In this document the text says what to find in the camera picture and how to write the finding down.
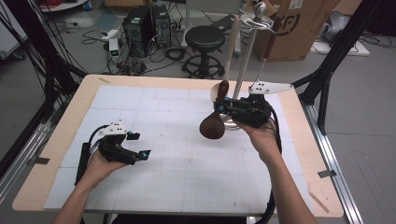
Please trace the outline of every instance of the black stool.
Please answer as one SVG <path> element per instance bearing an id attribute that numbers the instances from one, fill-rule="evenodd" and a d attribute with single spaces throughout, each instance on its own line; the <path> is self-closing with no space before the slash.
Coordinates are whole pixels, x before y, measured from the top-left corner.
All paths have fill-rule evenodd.
<path id="1" fill-rule="evenodd" d="M 223 46 L 225 42 L 225 37 L 223 32 L 216 27 L 212 26 L 196 26 L 191 28 L 186 33 L 186 43 L 192 47 L 193 50 L 197 50 L 201 54 L 194 55 L 190 57 L 181 66 L 181 70 L 187 71 L 190 75 L 189 77 L 211 77 L 219 74 L 219 76 L 224 75 L 224 67 L 220 64 L 219 60 L 207 55 L 209 52 L 213 52 Z M 194 63 L 192 60 L 194 58 L 201 57 L 200 63 Z"/>

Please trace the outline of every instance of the brown spoon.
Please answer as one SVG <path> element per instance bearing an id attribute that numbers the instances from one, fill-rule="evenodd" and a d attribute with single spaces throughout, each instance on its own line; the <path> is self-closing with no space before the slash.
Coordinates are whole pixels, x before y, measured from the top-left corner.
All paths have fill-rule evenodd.
<path id="1" fill-rule="evenodd" d="M 230 85 L 226 80 L 220 82 L 216 102 L 221 103 L 224 100 L 229 86 Z M 204 119 L 199 126 L 199 131 L 201 135 L 208 139 L 221 138 L 224 135 L 225 127 L 223 121 L 220 118 L 219 111 L 213 111 L 212 114 Z"/>

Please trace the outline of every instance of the stool seat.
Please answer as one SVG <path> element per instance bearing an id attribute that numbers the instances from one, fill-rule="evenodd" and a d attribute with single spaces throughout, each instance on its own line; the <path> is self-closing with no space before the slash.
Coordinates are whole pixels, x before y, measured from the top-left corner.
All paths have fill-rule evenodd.
<path id="1" fill-rule="evenodd" d="M 186 33 L 186 43 L 198 51 L 213 51 L 223 46 L 223 32 L 212 26 L 196 26 Z"/>

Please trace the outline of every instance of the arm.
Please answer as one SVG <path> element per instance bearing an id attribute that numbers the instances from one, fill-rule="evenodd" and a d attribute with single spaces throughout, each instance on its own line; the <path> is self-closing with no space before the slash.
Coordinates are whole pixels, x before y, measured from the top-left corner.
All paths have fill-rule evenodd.
<path id="1" fill-rule="evenodd" d="M 91 157 L 84 176 L 78 182 L 61 211 L 53 220 L 53 224 L 79 224 L 84 213 L 85 203 L 91 191 L 113 171 L 124 167 L 126 164 L 117 161 L 107 161 L 96 150 Z"/>
<path id="2" fill-rule="evenodd" d="M 267 165 L 280 223 L 317 223 L 298 191 L 276 144 L 274 132 L 266 123 L 252 128 L 237 123 L 250 137 L 251 143 Z"/>

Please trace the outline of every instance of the person's left hand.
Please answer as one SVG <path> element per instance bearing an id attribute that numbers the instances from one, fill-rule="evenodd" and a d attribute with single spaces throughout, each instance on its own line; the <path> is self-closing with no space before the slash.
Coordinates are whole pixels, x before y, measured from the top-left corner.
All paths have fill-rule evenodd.
<path id="1" fill-rule="evenodd" d="M 102 156 L 99 150 L 93 152 L 90 163 L 85 170 L 84 176 L 78 182 L 88 185 L 94 189 L 102 180 L 106 179 L 113 171 L 118 170 L 127 164 L 119 161 L 108 161 Z"/>

